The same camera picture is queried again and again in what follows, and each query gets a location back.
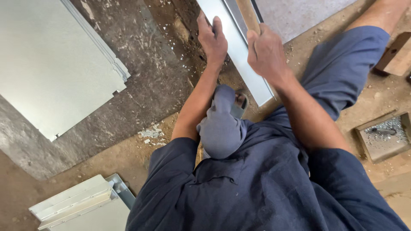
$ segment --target navy blue shirt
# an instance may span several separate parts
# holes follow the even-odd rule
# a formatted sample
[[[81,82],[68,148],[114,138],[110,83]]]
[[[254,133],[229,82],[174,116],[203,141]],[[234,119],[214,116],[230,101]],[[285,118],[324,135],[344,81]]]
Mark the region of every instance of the navy blue shirt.
[[[178,138],[153,152],[126,230],[408,230],[340,149],[309,155],[291,131],[260,122],[224,160]]]

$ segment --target leg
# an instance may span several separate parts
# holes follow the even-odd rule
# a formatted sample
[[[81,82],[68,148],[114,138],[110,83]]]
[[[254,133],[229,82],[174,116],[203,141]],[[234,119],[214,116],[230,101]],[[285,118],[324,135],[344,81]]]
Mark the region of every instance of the leg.
[[[224,159],[235,152],[247,134],[244,121],[230,114],[235,99],[231,87],[217,86],[207,117],[197,126],[205,152],[214,159]]]
[[[347,31],[314,49],[301,84],[331,118],[337,120],[341,110],[355,104],[370,68],[385,51],[388,33],[410,3],[378,0]],[[267,120],[291,128],[283,106]]]

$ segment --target hand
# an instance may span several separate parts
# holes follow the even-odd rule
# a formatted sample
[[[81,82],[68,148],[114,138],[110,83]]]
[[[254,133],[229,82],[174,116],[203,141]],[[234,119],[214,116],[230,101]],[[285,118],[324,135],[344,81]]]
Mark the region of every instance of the hand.
[[[206,15],[201,11],[197,23],[199,25],[199,41],[207,55],[207,65],[221,69],[227,56],[228,43],[223,34],[220,18],[215,17],[213,27],[211,27],[206,21]]]
[[[247,32],[248,63],[274,88],[281,89],[294,78],[293,72],[287,66],[281,38],[264,23],[260,23],[260,28],[261,35]]]

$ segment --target shirt pocket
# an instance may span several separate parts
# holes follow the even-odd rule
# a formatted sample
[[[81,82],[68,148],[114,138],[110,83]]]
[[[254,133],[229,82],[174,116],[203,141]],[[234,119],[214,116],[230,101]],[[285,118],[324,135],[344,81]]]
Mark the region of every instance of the shirt pocket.
[[[204,183],[214,178],[227,177],[235,185],[238,185],[244,158],[237,159],[206,159],[203,160],[194,171],[197,183]]]

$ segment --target metal shavings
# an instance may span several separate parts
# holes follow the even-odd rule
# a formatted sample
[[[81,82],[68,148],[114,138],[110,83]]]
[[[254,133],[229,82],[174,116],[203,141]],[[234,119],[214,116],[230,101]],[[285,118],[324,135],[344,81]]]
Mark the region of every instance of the metal shavings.
[[[383,139],[384,141],[387,141],[387,139],[391,139],[391,135],[375,133],[373,131],[374,129],[392,129],[392,130],[395,130],[397,133],[394,136],[396,136],[399,141],[409,142],[408,136],[406,135],[406,133],[404,131],[404,128],[402,127],[401,117],[400,116],[397,116],[395,118],[392,118],[391,120],[387,120],[383,123],[377,124],[375,126],[369,127],[366,130],[364,130],[366,133],[372,134],[373,136],[375,136],[375,138],[380,138],[380,139]]]

